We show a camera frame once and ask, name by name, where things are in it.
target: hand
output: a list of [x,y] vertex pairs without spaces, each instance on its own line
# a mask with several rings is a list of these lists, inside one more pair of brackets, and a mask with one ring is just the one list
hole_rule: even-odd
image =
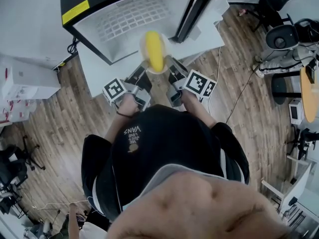
[[70,213],[71,213],[71,212],[76,213],[77,210],[78,210],[78,207],[76,206],[76,204],[72,203],[72,204],[69,205],[69,212],[70,212]]
[[193,94],[191,91],[182,90],[181,101],[185,106],[185,109],[195,115],[195,107],[198,105],[202,105],[200,101],[197,99],[197,96]]
[[138,111],[138,104],[135,102],[135,97],[133,94],[124,94],[124,98],[119,107],[119,113],[132,116],[136,111]]
[[188,90],[182,90],[181,101],[186,110],[203,121],[209,128],[216,124],[216,120],[207,112],[205,107],[197,99],[197,96]]

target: cable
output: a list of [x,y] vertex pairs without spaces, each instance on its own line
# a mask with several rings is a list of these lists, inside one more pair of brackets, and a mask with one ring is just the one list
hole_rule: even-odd
[[[219,47],[219,55],[218,55],[218,71],[217,71],[217,80],[216,80],[216,84],[218,83],[218,77],[219,77],[219,69],[220,69],[220,49],[221,49],[221,47]],[[210,99],[211,99],[211,97],[212,97],[213,95],[210,95],[210,97],[209,97],[209,99],[208,99],[208,103],[207,103],[207,106],[208,106],[208,113],[209,113],[209,115],[211,115],[210,114],[210,108],[209,108],[209,104],[210,104]]]
[[77,202],[71,202],[71,203],[47,203],[44,207],[42,207],[41,209],[38,209],[35,205],[32,206],[35,210],[37,211],[41,211],[41,210],[44,210],[46,206],[48,205],[70,205],[70,204],[77,204],[77,203],[80,203],[80,202],[88,202],[89,200],[81,200],[81,201],[77,201]]
[[78,42],[79,41],[76,39],[76,37],[73,37],[72,44],[70,44],[67,48],[69,54],[74,55],[75,53],[78,52],[76,48],[76,45],[78,44]]
[[55,220],[56,220],[56,218],[58,217],[58,215],[61,213],[61,211],[60,210],[58,210],[58,213],[56,214],[56,216],[55,216],[55,218],[54,218],[54,221],[52,222],[52,226],[53,226],[53,224],[54,224],[54,222],[55,222]]
[[307,59],[307,58],[315,58],[315,57],[313,57],[313,56],[308,56],[308,57],[305,57],[305,58],[302,58],[302,59],[297,60],[297,59],[295,58],[294,54],[293,54],[293,60],[295,60],[295,61],[297,61],[297,62],[303,61],[304,59]]
[[299,46],[302,46],[302,47],[310,47],[310,46],[313,46],[313,45],[316,45],[318,44],[319,42],[314,42],[313,44],[310,44],[310,45],[302,45],[302,44],[299,44]]
[[[270,53],[270,54],[264,59],[264,61],[265,61],[267,58],[269,58],[274,52],[275,52],[275,51],[273,51],[272,53]],[[251,78],[251,77],[253,76],[253,74],[259,69],[259,67],[260,67],[260,65],[261,65],[262,63],[263,63],[263,62],[259,63],[259,64],[256,66],[256,68],[253,70],[253,72],[251,73],[251,75],[249,76],[246,85],[244,86],[243,90],[240,92],[239,97],[237,98],[237,100],[236,100],[236,102],[235,102],[235,105],[234,105],[234,107],[233,107],[233,109],[232,109],[232,111],[231,111],[231,113],[230,113],[230,115],[229,115],[229,117],[228,117],[228,119],[227,119],[227,121],[226,121],[226,124],[228,123],[230,117],[233,115],[233,112],[234,112],[234,110],[235,110],[235,108],[236,108],[236,105],[237,105],[237,103],[238,103],[238,100],[240,99],[241,95],[243,94],[245,88],[247,87],[247,85],[248,85],[248,83],[249,83],[249,81],[250,81],[250,78]]]
[[61,234],[62,235],[62,239],[64,239],[64,235],[61,232],[59,232],[58,234]]

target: white desk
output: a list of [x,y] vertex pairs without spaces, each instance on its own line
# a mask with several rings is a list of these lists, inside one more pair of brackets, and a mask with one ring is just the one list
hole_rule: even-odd
[[[186,58],[207,50],[218,48],[224,45],[224,42],[215,27],[215,23],[222,20],[222,16],[210,10],[201,17],[197,26],[190,37],[183,43],[170,42],[168,50],[176,59]],[[194,40],[192,35],[200,29],[201,34]],[[142,56],[140,53],[133,54],[119,62],[108,65],[104,60],[97,56],[93,51],[82,43],[77,46],[81,60],[83,72],[92,97],[102,93],[102,88],[113,78],[125,79],[140,65]]]
[[262,184],[266,186],[268,189],[270,189],[272,192],[274,192],[280,199],[281,204],[278,208],[280,215],[282,216],[285,211],[288,211],[290,209],[289,202],[295,197],[297,199],[300,198],[302,193],[305,190],[306,183],[309,177],[309,173],[311,170],[311,163],[308,164],[305,161],[297,160],[295,158],[292,158],[290,156],[287,156],[288,159],[291,159],[292,161],[295,161],[299,164],[306,165],[306,169],[303,172],[303,174],[298,178],[298,180],[294,183],[294,185],[288,190],[286,194],[281,193],[279,190],[275,189],[273,186],[271,186],[269,183],[267,183],[265,180],[262,180]]

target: person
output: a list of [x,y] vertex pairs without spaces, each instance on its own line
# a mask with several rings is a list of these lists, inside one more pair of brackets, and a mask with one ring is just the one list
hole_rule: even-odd
[[69,205],[69,213],[66,215],[59,233],[52,239],[90,239],[105,238],[109,228],[109,220],[93,209],[87,218],[77,214],[77,206]]
[[249,164],[231,128],[182,91],[187,112],[136,113],[126,94],[105,136],[86,137],[82,182],[112,225],[108,239],[267,238],[290,235],[246,184]]

